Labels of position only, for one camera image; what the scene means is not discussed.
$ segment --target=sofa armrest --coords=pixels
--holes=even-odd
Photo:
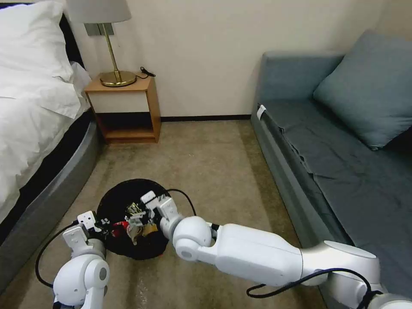
[[[319,83],[333,72],[343,55],[319,52],[287,55],[275,51],[263,54],[257,81],[257,104],[278,99],[307,99]]]

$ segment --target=lamp shade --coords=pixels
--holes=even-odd
[[[126,0],[67,0],[67,11],[73,22],[102,24],[132,18]]]

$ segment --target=table lamp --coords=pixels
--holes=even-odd
[[[105,23],[115,23],[131,19],[126,0],[67,0],[70,20],[79,23],[103,24],[104,36],[113,62],[113,72],[102,73],[100,81],[104,86],[121,87],[133,84],[136,74],[119,71]]]

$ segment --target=beige carpet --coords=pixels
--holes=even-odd
[[[59,228],[96,209],[111,187],[131,178],[182,189],[207,221],[272,231],[299,245],[249,121],[164,123],[158,144],[106,147]],[[191,215],[184,197],[173,197],[183,215]],[[42,259],[43,277],[51,282],[69,254],[57,238]],[[106,309],[324,308],[316,288],[251,299],[245,290],[252,282],[182,261],[170,244],[156,259],[133,261],[109,252],[107,260],[111,278]],[[0,296],[0,308],[51,308],[52,291],[36,280],[33,266],[34,257]]]

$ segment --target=lamp stand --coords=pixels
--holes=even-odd
[[[128,71],[119,71],[117,68],[115,55],[113,54],[112,44],[110,43],[109,35],[106,31],[106,26],[103,24],[104,36],[106,38],[107,46],[109,47],[110,57],[113,63],[113,72],[102,73],[100,75],[100,82],[107,87],[122,87],[133,84],[136,81],[136,74]]]

